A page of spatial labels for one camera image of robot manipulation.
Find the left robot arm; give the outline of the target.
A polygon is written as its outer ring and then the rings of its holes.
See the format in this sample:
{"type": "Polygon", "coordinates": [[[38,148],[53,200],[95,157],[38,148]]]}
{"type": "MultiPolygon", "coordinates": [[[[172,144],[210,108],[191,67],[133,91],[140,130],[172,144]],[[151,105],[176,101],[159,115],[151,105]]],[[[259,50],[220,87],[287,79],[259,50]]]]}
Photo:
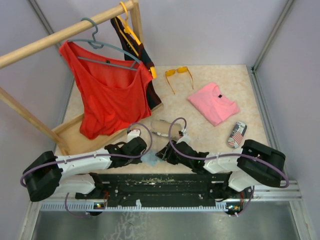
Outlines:
{"type": "Polygon", "coordinates": [[[20,178],[32,202],[40,202],[62,193],[81,193],[97,199],[104,186],[90,174],[96,170],[138,164],[151,148],[139,136],[129,142],[109,144],[98,150],[76,155],[43,152],[20,178]]]}

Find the grey-blue clothes hanger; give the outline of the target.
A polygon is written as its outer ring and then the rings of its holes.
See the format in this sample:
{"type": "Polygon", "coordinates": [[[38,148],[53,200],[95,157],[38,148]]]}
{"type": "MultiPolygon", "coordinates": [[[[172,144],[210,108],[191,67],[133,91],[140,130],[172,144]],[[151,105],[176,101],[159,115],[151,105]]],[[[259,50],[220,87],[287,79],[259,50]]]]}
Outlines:
{"type": "Polygon", "coordinates": [[[93,49],[97,50],[97,49],[102,49],[103,47],[109,47],[111,49],[114,49],[114,50],[117,50],[123,54],[125,54],[126,56],[129,56],[130,58],[133,59],[133,63],[131,64],[130,67],[128,66],[123,66],[123,65],[119,65],[119,64],[114,64],[114,63],[111,63],[110,61],[98,61],[98,60],[94,60],[94,59],[91,59],[91,58],[86,58],[86,57],[82,57],[82,56],[78,56],[77,58],[80,59],[80,60],[84,60],[84,61],[87,61],[87,62],[92,62],[92,63],[98,63],[98,64],[102,64],[102,65],[107,65],[107,66],[111,66],[111,67],[116,67],[116,68],[121,68],[121,69],[126,69],[126,70],[131,70],[131,71],[137,71],[138,69],[135,68],[135,65],[136,64],[141,64],[142,61],[139,60],[137,57],[133,56],[131,53],[123,50],[123,49],[120,49],[112,44],[109,44],[109,43],[105,43],[105,42],[101,42],[101,41],[97,41],[96,38],[95,38],[95,35],[98,33],[99,29],[98,29],[98,25],[90,18],[88,17],[83,17],[81,19],[81,21],[88,21],[92,24],[92,26],[95,28],[95,31],[91,34],[92,36],[92,39],[82,39],[82,38],[79,38],[79,39],[70,39],[68,40],[67,42],[70,42],[70,43],[75,43],[75,42],[83,42],[83,43],[88,43],[93,49]]]}

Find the grey patterned glasses case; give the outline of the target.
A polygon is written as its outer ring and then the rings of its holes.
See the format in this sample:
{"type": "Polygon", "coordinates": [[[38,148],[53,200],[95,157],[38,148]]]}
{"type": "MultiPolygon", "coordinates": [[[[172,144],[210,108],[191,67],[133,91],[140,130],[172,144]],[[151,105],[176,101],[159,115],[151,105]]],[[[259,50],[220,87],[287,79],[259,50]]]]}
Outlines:
{"type": "MultiPolygon", "coordinates": [[[[162,120],[162,119],[156,119],[151,122],[151,132],[157,136],[160,137],[169,137],[169,128],[171,126],[171,122],[162,120]]],[[[170,136],[172,139],[179,139],[180,138],[180,132],[182,131],[182,126],[178,123],[174,123],[171,128],[170,136]]]]}

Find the wooden clothes rack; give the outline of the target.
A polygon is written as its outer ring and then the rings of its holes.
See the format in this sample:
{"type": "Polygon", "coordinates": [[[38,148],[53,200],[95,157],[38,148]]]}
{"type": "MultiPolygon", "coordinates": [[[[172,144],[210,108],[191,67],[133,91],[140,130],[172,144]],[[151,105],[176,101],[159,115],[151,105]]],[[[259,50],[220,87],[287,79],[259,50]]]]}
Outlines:
{"type": "MultiPolygon", "coordinates": [[[[33,43],[1,56],[0,67],[5,68],[11,64],[14,64],[64,40],[68,40],[71,37],[94,27],[95,25],[99,25],[114,17],[117,17],[126,11],[130,12],[133,34],[136,35],[140,41],[143,41],[144,39],[139,2],[137,0],[128,0],[124,4],[119,4],[91,17],[90,19],[93,21],[93,23],[88,20],[82,20],[74,25],[71,25],[65,29],[50,34],[33,43]]],[[[93,140],[89,140],[84,136],[81,136],[79,132],[80,123],[84,118],[84,114],[80,114],[70,121],[64,122],[54,129],[50,129],[3,88],[0,89],[0,100],[21,115],[36,129],[53,140],[63,155],[91,152],[110,144],[127,134],[126,129],[121,129],[110,136],[100,135],[93,140]]]]}

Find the folded pink t-shirt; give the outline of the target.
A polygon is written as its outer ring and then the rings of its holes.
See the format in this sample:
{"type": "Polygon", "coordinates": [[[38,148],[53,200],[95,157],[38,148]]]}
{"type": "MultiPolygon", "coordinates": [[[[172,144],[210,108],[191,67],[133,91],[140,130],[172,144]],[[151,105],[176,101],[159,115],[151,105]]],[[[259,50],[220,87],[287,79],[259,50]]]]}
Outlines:
{"type": "Polygon", "coordinates": [[[223,95],[214,82],[205,85],[187,99],[214,127],[240,112],[237,103],[223,95]]]}

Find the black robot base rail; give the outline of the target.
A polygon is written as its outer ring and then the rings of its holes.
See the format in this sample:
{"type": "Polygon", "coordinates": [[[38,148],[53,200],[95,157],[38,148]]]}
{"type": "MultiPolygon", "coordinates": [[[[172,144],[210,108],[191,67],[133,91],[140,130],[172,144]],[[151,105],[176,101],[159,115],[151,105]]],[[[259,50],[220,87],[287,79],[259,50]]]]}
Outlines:
{"type": "Polygon", "coordinates": [[[106,212],[225,212],[239,214],[254,202],[300,201],[298,183],[288,188],[265,185],[241,192],[227,188],[226,176],[217,174],[103,174],[97,194],[71,194],[43,201],[42,212],[71,212],[97,216],[106,212]]]}

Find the yellow clothes hanger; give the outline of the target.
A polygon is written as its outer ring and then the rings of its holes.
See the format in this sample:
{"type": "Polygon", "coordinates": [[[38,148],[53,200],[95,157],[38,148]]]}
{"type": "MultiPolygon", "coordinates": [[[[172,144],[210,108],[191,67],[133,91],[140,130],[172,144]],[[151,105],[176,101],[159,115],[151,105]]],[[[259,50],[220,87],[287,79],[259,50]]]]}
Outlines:
{"type": "Polygon", "coordinates": [[[128,18],[129,13],[128,9],[124,2],[120,1],[119,4],[122,6],[125,18],[122,18],[120,15],[115,17],[115,24],[117,29],[122,36],[120,39],[124,39],[125,46],[128,47],[129,50],[132,50],[134,55],[143,61],[143,64],[147,67],[148,71],[152,75],[153,79],[157,78],[157,73],[153,62],[151,61],[149,55],[147,54],[143,42],[140,38],[135,34],[134,30],[129,26],[128,18]]]}

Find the dark navy maroon garment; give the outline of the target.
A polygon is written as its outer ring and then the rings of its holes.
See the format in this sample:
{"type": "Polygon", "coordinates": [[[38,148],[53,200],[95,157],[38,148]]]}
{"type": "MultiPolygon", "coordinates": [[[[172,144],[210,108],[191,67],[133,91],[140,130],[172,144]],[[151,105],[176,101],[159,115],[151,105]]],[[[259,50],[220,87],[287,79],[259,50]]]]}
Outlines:
{"type": "MultiPolygon", "coordinates": [[[[142,61],[145,67],[149,70],[149,74],[152,76],[151,68],[155,65],[147,54],[144,45],[142,43],[138,43],[137,40],[135,40],[129,33],[125,32],[125,27],[118,17],[112,18],[110,22],[118,35],[122,49],[142,61]]],[[[146,88],[146,98],[151,110],[162,103],[161,99],[155,92],[152,82],[150,82],[146,88]]]]}

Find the narrow blue cleaning cloth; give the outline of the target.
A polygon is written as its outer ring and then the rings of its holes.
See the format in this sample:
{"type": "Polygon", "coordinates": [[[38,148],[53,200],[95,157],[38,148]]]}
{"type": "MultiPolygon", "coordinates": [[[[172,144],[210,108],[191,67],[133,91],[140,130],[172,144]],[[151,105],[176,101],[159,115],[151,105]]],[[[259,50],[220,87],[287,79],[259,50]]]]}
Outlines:
{"type": "Polygon", "coordinates": [[[141,157],[141,161],[143,163],[146,163],[152,167],[154,167],[160,160],[161,159],[157,157],[154,152],[149,152],[148,154],[141,157]]]}

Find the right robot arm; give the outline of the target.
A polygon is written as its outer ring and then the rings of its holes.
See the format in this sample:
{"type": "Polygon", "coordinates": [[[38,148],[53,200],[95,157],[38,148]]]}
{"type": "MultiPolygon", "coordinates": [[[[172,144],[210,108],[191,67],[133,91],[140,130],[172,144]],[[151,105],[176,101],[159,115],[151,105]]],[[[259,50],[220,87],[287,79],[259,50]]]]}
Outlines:
{"type": "Polygon", "coordinates": [[[252,139],[225,153],[196,151],[185,141],[172,140],[155,155],[169,164],[184,165],[196,174],[229,174],[223,185],[229,198],[251,186],[285,189],[290,185],[284,174],[285,154],[252,139]]]}

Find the orange sunglasses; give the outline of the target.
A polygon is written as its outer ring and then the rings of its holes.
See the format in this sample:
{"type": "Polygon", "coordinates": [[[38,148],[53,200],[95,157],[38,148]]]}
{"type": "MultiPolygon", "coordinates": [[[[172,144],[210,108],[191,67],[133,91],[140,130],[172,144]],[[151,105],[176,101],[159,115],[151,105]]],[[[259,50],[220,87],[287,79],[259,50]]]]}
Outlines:
{"type": "Polygon", "coordinates": [[[164,76],[165,76],[166,82],[170,86],[170,88],[171,88],[171,90],[172,90],[174,95],[176,94],[176,92],[175,92],[174,88],[172,87],[172,85],[171,85],[171,83],[169,81],[169,77],[172,77],[175,73],[178,73],[178,74],[187,73],[189,75],[190,79],[191,79],[191,87],[192,87],[192,89],[194,89],[194,87],[195,87],[194,79],[193,79],[193,76],[192,76],[192,74],[191,74],[191,72],[190,72],[190,70],[189,70],[189,68],[187,66],[181,66],[181,67],[179,67],[177,69],[170,69],[170,70],[167,70],[165,72],[164,76]]]}

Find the red tank top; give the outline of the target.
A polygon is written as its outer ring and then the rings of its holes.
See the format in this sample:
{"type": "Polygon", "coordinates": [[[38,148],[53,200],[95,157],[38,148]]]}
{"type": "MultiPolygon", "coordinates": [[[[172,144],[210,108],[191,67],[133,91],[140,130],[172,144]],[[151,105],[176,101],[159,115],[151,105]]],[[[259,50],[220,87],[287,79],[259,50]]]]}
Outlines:
{"type": "Polygon", "coordinates": [[[82,98],[84,118],[79,131],[85,137],[109,136],[151,116],[147,87],[153,77],[143,63],[108,58],[71,41],[59,51],[82,98]]]}

